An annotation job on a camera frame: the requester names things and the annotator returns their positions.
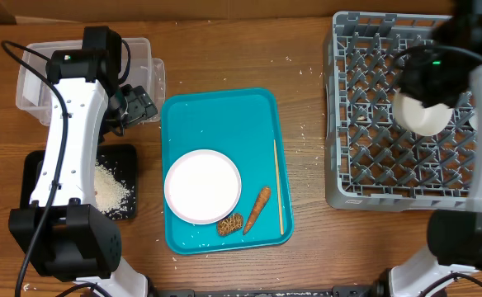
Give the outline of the pink bowl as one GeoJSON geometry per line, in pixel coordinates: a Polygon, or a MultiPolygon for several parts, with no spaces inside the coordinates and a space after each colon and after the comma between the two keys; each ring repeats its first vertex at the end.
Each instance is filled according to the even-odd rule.
{"type": "Polygon", "coordinates": [[[443,131],[453,109],[440,103],[423,107],[422,102],[396,92],[393,100],[393,115],[398,125],[422,136],[434,136],[443,131]]]}

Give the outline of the large white plate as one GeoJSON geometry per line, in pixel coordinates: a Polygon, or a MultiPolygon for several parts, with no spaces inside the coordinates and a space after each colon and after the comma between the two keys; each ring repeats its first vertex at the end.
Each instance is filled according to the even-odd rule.
{"type": "Polygon", "coordinates": [[[227,156],[210,149],[182,155],[168,169],[164,197],[169,209],[190,224],[213,224],[238,204],[242,180],[227,156]]]}

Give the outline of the pale green saucer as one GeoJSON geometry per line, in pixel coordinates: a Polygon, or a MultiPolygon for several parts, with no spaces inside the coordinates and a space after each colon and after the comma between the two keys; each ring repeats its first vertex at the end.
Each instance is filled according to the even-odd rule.
{"type": "Polygon", "coordinates": [[[471,118],[469,118],[469,124],[473,130],[478,129],[478,115],[476,109],[471,111],[471,118]]]}

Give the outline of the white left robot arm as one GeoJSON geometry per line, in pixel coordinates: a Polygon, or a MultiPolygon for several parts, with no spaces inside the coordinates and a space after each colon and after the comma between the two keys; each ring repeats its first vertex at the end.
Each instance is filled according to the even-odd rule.
{"type": "Polygon", "coordinates": [[[116,223],[97,208],[97,149],[105,134],[154,118],[146,87],[127,83],[127,40],[88,26],[81,40],[32,45],[17,58],[17,105],[50,114],[40,164],[27,164],[20,207],[8,228],[25,256],[22,267],[100,296],[152,296],[151,280],[122,256],[116,223]]]}

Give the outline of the pile of white rice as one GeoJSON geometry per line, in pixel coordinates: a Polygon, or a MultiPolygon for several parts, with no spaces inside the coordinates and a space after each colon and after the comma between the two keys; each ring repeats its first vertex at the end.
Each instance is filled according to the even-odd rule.
{"type": "Polygon", "coordinates": [[[132,189],[124,181],[117,181],[115,169],[109,169],[99,162],[95,165],[94,190],[97,209],[110,218],[123,217],[135,210],[132,189]]]}

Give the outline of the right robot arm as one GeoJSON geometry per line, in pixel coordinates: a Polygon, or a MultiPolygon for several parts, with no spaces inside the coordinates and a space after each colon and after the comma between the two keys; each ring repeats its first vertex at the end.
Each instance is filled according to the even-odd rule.
{"type": "Polygon", "coordinates": [[[456,1],[448,21],[432,32],[433,43],[394,56],[396,93],[422,107],[456,106],[470,91],[476,110],[476,151],[466,209],[436,210],[428,221],[427,244],[404,264],[386,272],[376,296],[434,296],[453,281],[482,271],[482,1],[456,1]]]}

